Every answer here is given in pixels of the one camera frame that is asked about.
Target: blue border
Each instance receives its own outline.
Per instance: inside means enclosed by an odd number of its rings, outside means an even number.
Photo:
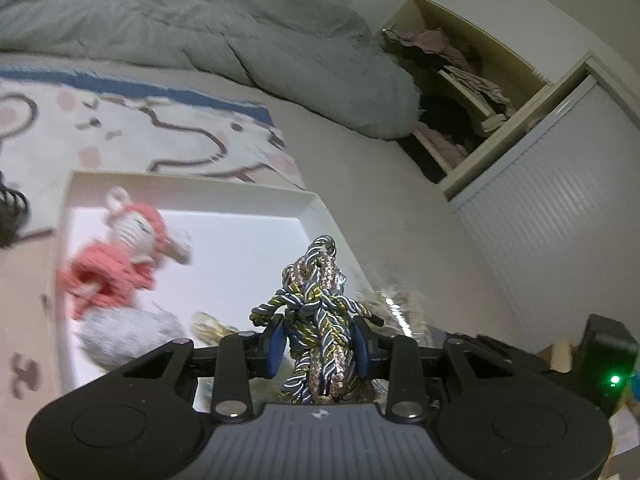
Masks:
[[[0,66],[0,77],[19,81],[62,83],[72,86],[73,88],[89,90],[96,93],[117,94],[132,99],[150,96],[167,97],[187,105],[238,112],[273,126],[273,120],[271,119],[269,111],[261,103],[227,101],[201,94],[195,90],[166,88],[149,83],[101,76],[91,72],[41,70],[30,67]]]

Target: white tray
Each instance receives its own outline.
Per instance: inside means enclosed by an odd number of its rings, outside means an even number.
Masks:
[[[283,267],[299,258],[321,234],[335,240],[337,263],[347,277],[346,294],[354,297],[369,289],[362,269],[316,194],[181,176],[74,173],[60,222],[57,268],[93,238],[106,235],[104,197],[111,186],[122,186],[135,202],[157,207],[167,225],[190,234],[191,263],[181,265],[165,258],[156,272],[156,290],[139,291],[137,303],[143,310],[154,310],[156,303],[173,312],[191,338],[190,319],[197,311],[240,330],[254,330],[248,319],[251,309],[273,295],[281,285]],[[67,315],[71,307],[68,294],[57,290],[53,297],[59,388],[65,393],[98,378],[104,370],[81,348],[75,335],[79,322]]]

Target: gray blanket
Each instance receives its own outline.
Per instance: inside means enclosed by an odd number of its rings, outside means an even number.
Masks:
[[[412,78],[324,0],[0,0],[0,50],[196,68],[370,137],[417,120]]]

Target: fluffy gray ball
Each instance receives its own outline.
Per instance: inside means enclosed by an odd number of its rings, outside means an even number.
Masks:
[[[92,307],[84,314],[78,337],[84,351],[111,370],[125,365],[177,337],[185,337],[178,318],[158,309]]]

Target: gold and silver rope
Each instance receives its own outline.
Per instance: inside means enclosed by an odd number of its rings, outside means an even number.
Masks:
[[[345,276],[335,264],[335,243],[316,238],[304,256],[282,271],[282,288],[249,319],[266,326],[284,306],[284,330],[295,360],[280,386],[294,404],[333,404],[357,400],[358,374],[351,349],[350,314],[370,318],[369,309],[344,295]]]

